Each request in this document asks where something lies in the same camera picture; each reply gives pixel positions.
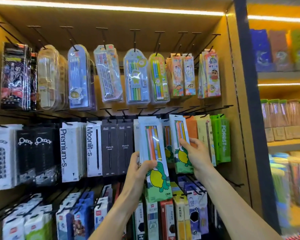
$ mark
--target shelf light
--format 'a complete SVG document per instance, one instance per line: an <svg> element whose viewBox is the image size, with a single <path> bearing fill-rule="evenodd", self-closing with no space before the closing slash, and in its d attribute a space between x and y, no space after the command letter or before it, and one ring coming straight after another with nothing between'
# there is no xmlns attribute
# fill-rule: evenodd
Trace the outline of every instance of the shelf light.
<svg viewBox="0 0 300 240"><path fill-rule="evenodd" d="M127 12L155 12L155 13L208 15L208 16L225 15L224 12L213 12L213 11L195 11L195 10L163 9L163 8L149 8L149 7L122 7L122 6L105 6L105 5L92 5L92 4L75 4L75 3L25 1L25 0L0 0L0 5L93 9L93 10L127 11Z"/></svg>
<svg viewBox="0 0 300 240"><path fill-rule="evenodd" d="M299 17L275 17L275 16L248 15L248 19L300 23Z"/></svg>
<svg viewBox="0 0 300 240"><path fill-rule="evenodd" d="M270 84L258 84L258 87L262 87L262 86L294 86L294 85L300 85L299 83L270 83Z"/></svg>

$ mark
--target led light strip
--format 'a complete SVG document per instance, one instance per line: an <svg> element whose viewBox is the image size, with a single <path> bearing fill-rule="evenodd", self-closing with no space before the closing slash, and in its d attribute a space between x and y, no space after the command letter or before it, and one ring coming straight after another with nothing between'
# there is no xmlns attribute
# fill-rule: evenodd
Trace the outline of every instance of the led light strip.
<svg viewBox="0 0 300 240"><path fill-rule="evenodd" d="M111 11L128 11L128 12L129 11L130 12L156 12L156 13L208 15L208 16L224 15L223 12L212 12L212 11L162 9L162 8L148 8L148 7L121 7L121 6L104 6L104 5L89 5L89 4L74 4L74 3L60 3L60 2L44 2L44 1L24 1L24 0L0 0L0 5L76 8L76 9L111 10Z"/></svg>
<svg viewBox="0 0 300 240"><path fill-rule="evenodd" d="M298 17L275 17L275 16L248 15L248 19L300 23L300 18L298 18Z"/></svg>
<svg viewBox="0 0 300 240"><path fill-rule="evenodd" d="M289 85L300 85L300 83L271 83L271 84L258 84L258 87L262 87L262 86L289 86Z"/></svg>

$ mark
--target hand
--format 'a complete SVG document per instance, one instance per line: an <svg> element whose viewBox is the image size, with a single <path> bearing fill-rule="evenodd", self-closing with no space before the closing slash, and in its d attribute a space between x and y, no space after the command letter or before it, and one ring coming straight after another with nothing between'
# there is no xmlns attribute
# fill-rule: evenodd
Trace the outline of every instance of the hand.
<svg viewBox="0 0 300 240"><path fill-rule="evenodd" d="M194 167L194 174L198 178L199 171L209 170L213 168L213 165L206 146L199 139L189 138L189 140L196 144L197 148L194 148L182 138L180 138L180 144L188 151L189 160Z"/></svg>
<svg viewBox="0 0 300 240"><path fill-rule="evenodd" d="M138 156L139 152L134 152L131 155L124 187L119 196L120 199L118 198L119 201L124 202L123 207L126 208L129 217L139 204L147 172L154 169L158 164L157 161L149 160L143 162L139 167L137 164Z"/></svg>

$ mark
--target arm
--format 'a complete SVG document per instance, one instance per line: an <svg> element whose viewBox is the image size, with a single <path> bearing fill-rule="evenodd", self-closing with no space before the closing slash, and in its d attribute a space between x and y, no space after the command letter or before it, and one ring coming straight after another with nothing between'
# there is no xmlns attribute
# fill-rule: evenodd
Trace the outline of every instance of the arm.
<svg viewBox="0 0 300 240"><path fill-rule="evenodd" d="M139 168L138 156L138 152L132 154L122 192L89 240L121 240L124 227L139 204L146 174L157 166L157 161L145 161Z"/></svg>
<svg viewBox="0 0 300 240"><path fill-rule="evenodd" d="M188 150L195 176L206 188L231 239L282 240L213 167L204 144L198 139L190 138L190 141L197 148L180 139Z"/></svg>

